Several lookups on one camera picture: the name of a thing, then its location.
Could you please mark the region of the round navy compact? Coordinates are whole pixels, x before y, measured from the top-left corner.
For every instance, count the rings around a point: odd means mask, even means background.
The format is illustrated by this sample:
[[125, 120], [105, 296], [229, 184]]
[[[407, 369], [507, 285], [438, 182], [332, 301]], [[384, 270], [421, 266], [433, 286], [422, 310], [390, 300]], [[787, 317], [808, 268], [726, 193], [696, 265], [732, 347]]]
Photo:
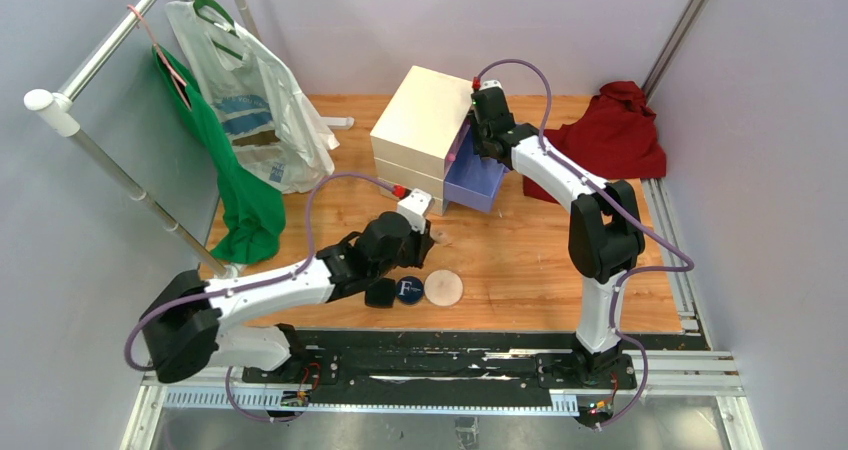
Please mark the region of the round navy compact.
[[396, 282], [396, 299], [404, 305], [416, 305], [424, 297], [424, 284], [414, 276], [405, 276]]

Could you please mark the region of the round beige powder puff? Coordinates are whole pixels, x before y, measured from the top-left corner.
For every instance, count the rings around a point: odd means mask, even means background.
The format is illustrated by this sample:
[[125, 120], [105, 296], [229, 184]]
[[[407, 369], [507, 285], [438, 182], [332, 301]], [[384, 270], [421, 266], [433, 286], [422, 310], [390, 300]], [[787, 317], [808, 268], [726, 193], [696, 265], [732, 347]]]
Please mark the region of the round beige powder puff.
[[424, 295], [436, 306], [449, 307], [457, 304], [464, 294], [464, 285], [459, 277], [450, 270], [436, 270], [424, 281]]

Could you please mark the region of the blue purple drawer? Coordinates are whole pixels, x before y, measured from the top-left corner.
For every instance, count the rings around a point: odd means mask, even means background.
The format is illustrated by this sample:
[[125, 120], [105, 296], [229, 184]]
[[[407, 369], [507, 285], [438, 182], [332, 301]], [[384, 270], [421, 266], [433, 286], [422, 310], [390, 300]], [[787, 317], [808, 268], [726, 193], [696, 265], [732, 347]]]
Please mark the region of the blue purple drawer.
[[501, 188], [506, 166], [474, 153], [468, 126], [459, 149], [444, 179], [444, 199], [482, 213], [489, 213]]

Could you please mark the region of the black square compact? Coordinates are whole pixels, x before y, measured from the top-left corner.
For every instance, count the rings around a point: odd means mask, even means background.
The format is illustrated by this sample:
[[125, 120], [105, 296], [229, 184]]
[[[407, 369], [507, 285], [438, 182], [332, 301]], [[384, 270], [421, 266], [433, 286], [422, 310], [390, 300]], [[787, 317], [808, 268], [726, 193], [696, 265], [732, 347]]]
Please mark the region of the black square compact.
[[395, 281], [387, 278], [372, 283], [365, 291], [365, 305], [376, 309], [392, 308], [396, 299], [395, 286]]

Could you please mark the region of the white mini drawer cabinet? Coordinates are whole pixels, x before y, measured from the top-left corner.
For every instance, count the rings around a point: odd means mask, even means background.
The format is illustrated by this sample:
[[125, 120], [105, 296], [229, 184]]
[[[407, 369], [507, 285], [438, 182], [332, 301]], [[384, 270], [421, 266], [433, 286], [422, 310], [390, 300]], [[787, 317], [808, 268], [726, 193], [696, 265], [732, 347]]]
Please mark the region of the white mini drawer cabinet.
[[471, 91], [470, 80], [413, 66], [370, 132], [378, 178], [430, 194], [437, 215], [448, 208], [444, 183], [464, 136]]

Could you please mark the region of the beige makeup sponge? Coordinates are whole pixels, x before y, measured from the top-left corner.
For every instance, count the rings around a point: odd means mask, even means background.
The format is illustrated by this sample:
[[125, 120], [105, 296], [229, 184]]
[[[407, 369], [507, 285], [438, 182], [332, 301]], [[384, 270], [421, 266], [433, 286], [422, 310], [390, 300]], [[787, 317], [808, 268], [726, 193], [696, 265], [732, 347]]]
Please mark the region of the beige makeup sponge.
[[452, 244], [452, 238], [446, 232], [442, 232], [442, 231], [433, 232], [431, 234], [431, 237], [433, 238], [434, 242], [438, 245], [448, 246], [448, 245]]

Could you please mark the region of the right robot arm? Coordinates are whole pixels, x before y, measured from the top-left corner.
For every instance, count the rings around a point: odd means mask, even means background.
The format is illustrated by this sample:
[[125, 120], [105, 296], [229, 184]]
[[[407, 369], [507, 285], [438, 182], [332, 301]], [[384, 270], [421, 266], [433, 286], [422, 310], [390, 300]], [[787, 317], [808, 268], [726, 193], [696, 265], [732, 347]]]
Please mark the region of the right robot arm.
[[622, 278], [645, 249], [635, 191], [592, 176], [537, 128], [517, 123], [497, 84], [473, 83], [468, 117], [477, 155], [533, 181], [568, 211], [568, 254], [583, 277], [571, 370], [580, 384], [597, 386], [620, 357]]

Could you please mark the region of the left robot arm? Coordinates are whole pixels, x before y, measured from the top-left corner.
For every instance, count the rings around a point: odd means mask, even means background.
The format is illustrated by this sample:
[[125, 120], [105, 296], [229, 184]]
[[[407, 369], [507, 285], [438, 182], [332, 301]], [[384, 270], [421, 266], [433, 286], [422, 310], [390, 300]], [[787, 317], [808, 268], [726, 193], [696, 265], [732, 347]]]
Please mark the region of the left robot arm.
[[291, 327], [252, 328], [262, 316], [363, 294], [372, 308], [390, 308], [390, 271], [420, 268], [434, 245], [428, 219], [413, 224], [387, 211], [363, 231], [303, 260], [247, 277], [204, 280], [177, 274], [139, 319], [151, 370], [161, 383], [186, 380], [207, 367], [254, 367], [283, 383], [298, 381], [306, 356], [292, 347]]

